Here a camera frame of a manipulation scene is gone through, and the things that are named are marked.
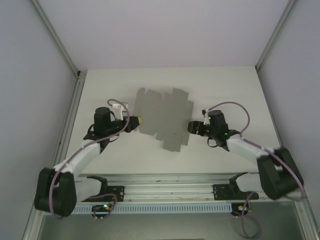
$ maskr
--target purple cable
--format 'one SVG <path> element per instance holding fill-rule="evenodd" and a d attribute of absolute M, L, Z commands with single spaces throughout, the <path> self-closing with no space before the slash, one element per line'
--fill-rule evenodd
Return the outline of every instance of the purple cable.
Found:
<path fill-rule="evenodd" d="M 130 114 L 129 114 L 128 108 L 127 108 L 122 102 L 120 102 L 120 101 L 118 101 L 118 100 L 116 100 L 116 99 L 109 99 L 109 100 L 107 101 L 107 103 L 108 103 L 109 106 L 111 106 L 110 102 L 116 102 L 116 103 L 121 104 L 121 105 L 123 106 L 123 108 L 124 108 L 125 111 L 126 111 L 126 115 L 127 115 L 126 123 L 125 123 L 124 127 L 123 127 L 120 131 L 118 131 L 117 133 L 112 134 L 112 135 L 110 135 L 110 136 L 103 137 L 103 138 L 101 138 L 101 139 L 99 139 L 99 140 L 96 140 L 96 141 L 91 141 L 91 142 L 83 145 L 83 146 L 82 146 L 81 148 L 79 148 L 79 149 L 62 165 L 62 167 L 60 167 L 60 169 L 55 173 L 55 175 L 54 175 L 53 178 L 52 178 L 52 182 L 51 182 L 50 189 L 49 189 L 49 209 L 50 209 L 51 215 L 52 215 L 53 217 L 55 217 L 56 219 L 58 219 L 58 220 L 62 219 L 63 217 L 62 217 L 62 216 L 58 216 L 58 215 L 55 214 L 55 212 L 54 212 L 54 206 L 53 206 L 53 199 L 52 199 L 52 198 L 53 198 L 53 192 L 54 192 L 55 182 L 56 182 L 59 174 L 61 173 L 61 171 L 65 168 L 65 166 L 66 166 L 68 163 L 70 163 L 70 162 L 71 162 L 82 150 L 84 150 L 86 147 L 88 147 L 88 146 L 90 146 L 90 145 L 92 145 L 92 144 L 96 144 L 96 143 L 99 143 L 99 142 L 101 142 L 101 141 L 108 140 L 108 139 L 110 139 L 110 138 L 113 138 L 113 137 L 117 136 L 118 134 L 122 133 L 122 132 L 126 129 L 126 127 L 128 126 L 128 124 L 129 124 Z"/>
<path fill-rule="evenodd" d="M 272 151 L 264 148 L 263 146 L 260 146 L 259 144 L 256 144 L 256 143 L 254 143 L 254 142 L 252 142 L 252 141 L 249 141 L 249 140 L 245 139 L 245 138 L 242 136 L 242 134 L 244 133 L 244 131 L 248 128 L 248 126 L 249 126 L 249 124 L 250 124 L 250 115 L 249 115 L 249 112 L 248 112 L 248 110 L 247 110 L 243 105 L 241 105 L 240 103 L 237 103 L 237 102 L 235 102 L 235 101 L 224 101 L 224 102 L 221 102 L 221 103 L 219 103 L 219 104 L 217 104 L 217 105 L 214 105 L 213 107 L 210 107 L 208 110 L 210 111 L 210 110 L 215 109 L 216 107 L 221 106 L 221 105 L 224 105 L 224 104 L 234 104 L 234 105 L 237 105 L 237 106 L 241 107 L 241 108 L 245 111 L 246 116 L 247 116 L 247 118 L 248 118 L 248 121 L 247 121 L 247 124 L 245 125 L 245 127 L 244 127 L 244 128 L 241 130 L 241 132 L 240 132 L 240 137 L 241 137 L 241 139 L 242 139 L 245 143 L 250 144 L 250 145 L 254 146 L 255 148 L 258 148 L 258 149 L 261 149 L 261 150 L 267 152 L 267 153 L 270 154 L 275 160 L 277 160 L 277 161 L 292 175 L 292 177 L 294 178 L 294 180 L 295 180 L 296 183 L 298 184 L 298 186 L 299 186 L 299 188 L 300 188 L 300 190 L 301 190 L 301 200 L 304 199 L 304 198 L 306 198 L 306 197 L 307 197 L 307 194 L 306 194 L 306 191 L 305 191 L 305 188 L 304 188 L 303 184 L 301 183 L 301 181 L 299 180 L 299 178 L 297 177 L 297 175 L 294 173 L 294 171 L 292 171 L 292 169 L 291 169 L 284 161 L 282 161 L 282 160 L 281 160 L 277 155 L 275 155 Z M 246 199 L 245 202 L 244 202 L 244 206 L 247 205 L 248 201 L 250 200 L 251 196 L 252 196 L 254 193 L 255 193 L 255 192 L 251 192 L 251 193 L 248 195 L 247 199 Z M 252 237 L 252 236 L 249 236 L 249 235 L 248 235 L 248 233 L 247 233 L 247 231 L 246 231 L 246 228 L 245 228 L 245 222 L 244 222 L 245 217 L 254 219 L 254 220 L 256 220 L 256 221 L 258 222 L 260 231 L 259 231 L 259 233 L 258 233 L 256 236 L 253 236 L 253 237 Z M 244 234 L 246 235 L 246 237 L 247 237 L 248 239 L 256 240 L 256 239 L 258 239 L 258 238 L 261 237 L 261 235 L 262 235 L 262 227 L 261 227 L 261 224 L 260 224 L 259 221 L 258 221 L 257 219 L 255 219 L 254 217 L 252 217 L 252 216 L 245 216 L 245 207 L 242 208 L 242 212 L 241 212 L 241 225 L 242 225 L 243 232 L 244 232 Z"/>
<path fill-rule="evenodd" d="M 108 196 L 112 196 L 112 197 L 114 198 L 114 204 L 112 205 L 110 211 L 102 218 L 102 220 L 105 219 L 105 218 L 107 218 L 107 217 L 111 214 L 111 212 L 114 210 L 114 208 L 115 208 L 115 206 L 116 206 L 116 203 L 117 203 L 117 199 L 118 199 L 117 196 L 116 196 L 115 194 L 113 194 L 113 193 L 106 193 L 106 194 L 99 195 L 99 196 L 89 197 L 89 199 L 99 199 L 99 198 L 104 198 L 104 197 L 108 197 Z M 103 207 L 101 207 L 101 206 L 95 208 L 94 211 L 93 211 L 93 217 L 96 217 L 96 212 L 97 212 L 98 210 L 102 209 L 102 208 L 103 208 Z"/>

